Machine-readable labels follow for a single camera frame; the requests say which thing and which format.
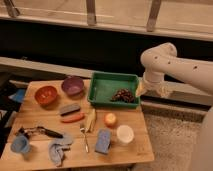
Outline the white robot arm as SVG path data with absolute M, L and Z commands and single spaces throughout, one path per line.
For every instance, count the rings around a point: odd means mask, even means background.
M 165 86 L 164 75 L 213 96 L 213 62 L 178 58 L 172 43 L 145 50 L 140 61 L 145 71 L 138 83 L 136 96 L 154 90 L 161 97 L 168 97 L 170 90 Z M 213 105 L 203 119 L 188 171 L 213 171 Z

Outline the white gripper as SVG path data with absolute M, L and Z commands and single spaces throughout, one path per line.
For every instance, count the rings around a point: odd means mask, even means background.
M 172 89 L 165 84 L 165 81 L 150 82 L 142 78 L 138 83 L 135 96 L 139 97 L 148 91 L 154 91 L 162 98 L 168 98 L 172 94 Z

